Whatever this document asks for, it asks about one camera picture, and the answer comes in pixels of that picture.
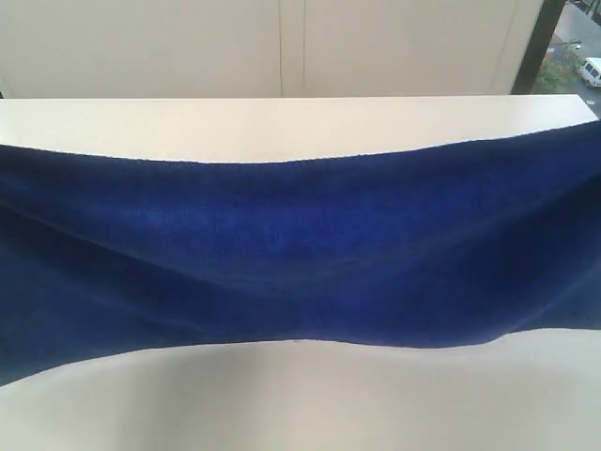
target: white wall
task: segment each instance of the white wall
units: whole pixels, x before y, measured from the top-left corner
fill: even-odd
[[[5,97],[509,93],[542,0],[5,0]]]

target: white car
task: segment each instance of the white car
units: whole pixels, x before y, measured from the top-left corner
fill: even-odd
[[[586,58],[578,74],[588,87],[601,86],[601,58]]]

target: sidewalk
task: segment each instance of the sidewalk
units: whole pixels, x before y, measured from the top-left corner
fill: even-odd
[[[574,5],[568,4],[563,8],[555,35],[562,42],[580,40],[580,48],[572,46],[572,51],[581,58],[601,57],[601,26]]]

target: blue towel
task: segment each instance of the blue towel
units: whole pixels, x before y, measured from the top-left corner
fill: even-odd
[[[143,348],[601,327],[601,124],[291,163],[0,147],[0,382]]]

